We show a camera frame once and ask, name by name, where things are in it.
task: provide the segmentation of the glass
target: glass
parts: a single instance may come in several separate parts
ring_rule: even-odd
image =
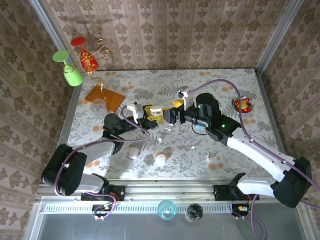
[[[201,205],[197,203],[193,203],[188,206],[188,209],[186,210],[185,213],[185,218],[190,222],[190,223],[195,223],[199,221],[204,215],[204,209]]]
[[[73,87],[79,86],[83,83],[85,76],[75,65],[66,62],[68,57],[69,52],[67,50],[60,50],[52,56],[52,59],[57,63],[64,63],[63,74],[68,84]]]
[[[109,113],[105,100],[95,99],[90,104],[90,109],[97,117],[104,118]]]
[[[79,47],[81,49],[80,60],[82,67],[87,73],[95,72],[99,64],[94,57],[94,54],[91,54],[87,50],[85,50],[82,45],[86,42],[86,38],[84,36],[78,36],[71,40],[71,45],[74,47]]]
[[[161,219],[170,221],[177,215],[177,206],[173,201],[164,200],[158,205],[158,215]]]

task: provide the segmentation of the orange coaster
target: orange coaster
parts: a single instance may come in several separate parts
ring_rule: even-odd
[[[92,102],[96,99],[103,99],[108,110],[115,113],[126,97],[106,88],[103,88],[102,91],[103,93],[99,86],[95,86],[85,97],[85,100]]]

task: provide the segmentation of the yellow object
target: yellow object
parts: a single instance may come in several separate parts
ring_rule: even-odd
[[[172,102],[172,105],[175,107],[175,108],[178,108],[180,107],[182,104],[184,104],[184,101],[182,99],[178,99],[178,100],[175,100]]]
[[[246,109],[247,107],[248,107],[247,101],[242,100],[241,101],[241,109]]]
[[[146,114],[148,115],[147,119],[149,121],[156,121],[158,124],[159,124],[159,121],[162,120],[164,117],[161,115],[161,116],[152,116],[151,113],[150,113],[150,108],[154,106],[154,105],[150,105],[150,106],[146,106],[144,108]]]

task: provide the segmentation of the cable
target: cable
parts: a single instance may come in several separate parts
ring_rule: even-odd
[[[241,217],[241,218],[246,218],[246,219],[251,219],[251,216],[242,216],[242,215],[240,215],[239,213],[237,213],[237,212],[233,212],[234,214],[236,214],[236,215],[238,215],[239,217]],[[230,218],[234,218],[234,217],[220,217],[220,218],[222,218],[222,219],[230,219]],[[255,217],[255,216],[252,216],[252,219],[253,220],[256,220],[260,225],[261,225],[261,227],[263,228],[263,234],[265,235],[265,237],[264,237],[264,239],[263,240],[267,240],[267,238],[268,238],[268,232],[267,232],[267,228],[266,228],[266,226],[264,225],[264,223],[259,219],[259,218],[257,218],[257,217]]]
[[[191,123],[191,129],[192,129],[192,131],[193,131],[195,134],[202,135],[202,136],[208,135],[208,133],[198,133],[198,132],[196,132],[196,131],[194,130],[194,124],[193,124],[193,123]]]
[[[315,206],[315,205],[312,205],[312,204],[310,204],[310,203],[308,203],[308,202],[306,202],[306,201],[302,201],[302,200],[301,200],[300,202],[303,203],[304,205],[309,206],[310,208],[320,210],[320,206]]]
[[[257,240],[260,240],[258,238],[258,235],[257,235],[257,232],[256,232],[256,228],[255,228],[255,225],[254,225],[254,205],[255,205],[257,197],[258,197],[258,194],[254,195],[254,198],[252,200],[250,219],[251,219],[251,228],[252,228],[253,234],[254,234],[254,236],[255,236],[255,238]],[[265,238],[264,238],[264,240],[267,240],[267,237],[268,237],[267,230],[265,230]]]
[[[112,198],[112,207],[111,207],[111,209],[110,209],[110,211],[106,214],[106,215],[104,215],[104,216],[101,216],[101,219],[103,220],[103,219],[105,219],[106,217],[108,217],[114,210],[115,210],[115,208],[116,208],[116,198],[113,196],[113,195],[111,195],[111,194],[98,194],[98,193],[93,193],[93,192],[88,192],[88,191],[86,191],[85,192],[86,194],[89,194],[89,195],[92,195],[92,196],[95,196],[95,197],[110,197],[110,198]],[[102,207],[104,207],[104,205],[101,205],[101,207],[97,207],[95,210],[94,210],[94,212],[93,212],[93,216],[94,217],[96,217],[97,215],[96,215],[96,213],[97,213],[97,211],[99,211]]]
[[[72,156],[73,154],[75,154],[77,151],[79,151],[79,150],[81,150],[81,149],[83,149],[83,148],[88,148],[88,147],[90,147],[90,146],[92,146],[92,145],[96,145],[96,144],[100,144],[100,143],[105,143],[105,142],[121,142],[121,143],[125,143],[125,142],[130,142],[130,143],[132,143],[132,142],[143,142],[143,141],[147,140],[147,139],[150,137],[150,133],[149,133],[147,130],[145,130],[145,129],[143,129],[142,127],[140,127],[139,125],[131,122],[130,120],[128,120],[128,119],[125,117],[125,115],[124,115],[124,110],[125,110],[125,108],[127,108],[126,105],[123,106],[123,108],[121,109],[121,116],[123,117],[123,119],[124,119],[126,122],[128,122],[129,124],[131,124],[131,125],[133,125],[134,127],[136,127],[137,129],[140,129],[140,130],[142,130],[143,132],[145,132],[145,134],[146,134],[147,136],[145,136],[144,138],[141,138],[141,139],[128,139],[128,140],[127,140],[127,139],[104,139],[104,140],[93,141],[93,142],[90,142],[90,143],[87,143],[87,144],[84,144],[84,145],[82,145],[82,146],[80,146],[80,147],[75,148],[75,149],[72,150],[72,152],[70,152],[69,155],[65,158],[65,160],[64,160],[63,163],[61,164],[61,167],[60,167],[60,169],[59,169],[59,171],[58,171],[58,173],[57,173],[57,175],[56,175],[56,177],[55,177],[55,181],[54,181],[54,192],[55,192],[56,195],[58,195],[58,196],[63,196],[63,194],[62,194],[62,193],[59,191],[59,189],[58,189],[58,181],[59,181],[61,172],[62,172],[62,170],[63,170],[64,167],[65,167],[65,164],[68,162],[68,160],[71,158],[71,156]]]
[[[215,79],[215,80],[211,80],[211,81],[208,81],[204,84],[202,84],[201,86],[197,87],[196,89],[194,90],[191,90],[189,91],[187,94],[188,95],[191,95],[193,93],[195,93],[196,91],[210,85],[210,84],[213,84],[213,83],[216,83],[216,82],[224,82],[224,83],[227,83],[227,84],[230,84],[234,90],[236,91],[236,94],[238,95],[238,99],[241,99],[241,94],[238,90],[238,88],[236,87],[236,85],[234,85],[231,81],[229,80],[226,80],[226,79]],[[314,186],[318,191],[320,191],[320,186],[318,186],[315,181],[313,181],[310,177],[308,177],[307,175],[305,175],[302,171],[300,171],[298,168],[296,168],[294,165],[292,165],[291,163],[287,162],[286,160],[284,160],[282,157],[280,157],[279,155],[275,154],[274,152],[270,151],[269,149],[265,148],[264,146],[260,145],[258,142],[256,142],[254,139],[251,138],[251,136],[249,135],[249,133],[247,132],[246,128],[245,128],[245,125],[244,125],[244,121],[242,119],[242,111],[238,111],[239,112],[239,119],[240,119],[240,124],[241,124],[241,128],[242,128],[242,131],[244,133],[244,135],[249,139],[249,141],[255,145],[256,147],[258,147],[259,149],[261,149],[262,151],[268,153],[269,155],[273,156],[275,159],[279,160],[281,163],[283,164],[286,164],[287,166],[289,166],[290,168],[292,168],[293,170],[295,170],[297,173],[299,173],[302,177],[304,177],[309,183],[311,183],[312,186]],[[316,209],[319,209],[318,206],[315,206],[315,205],[311,205],[309,204],[308,205],[309,207],[311,208],[316,208]]]

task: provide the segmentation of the small white object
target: small white object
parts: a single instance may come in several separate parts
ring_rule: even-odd
[[[164,154],[159,154],[156,159],[155,159],[155,162],[158,164],[158,165],[164,165],[165,162],[166,162],[167,158],[166,158],[166,155]]]
[[[161,105],[152,106],[152,107],[150,107],[150,114],[152,116],[161,116],[163,108],[164,108],[164,106],[161,106]]]
[[[137,159],[139,155],[139,148],[137,147],[131,147],[129,151],[129,158],[130,159]]]

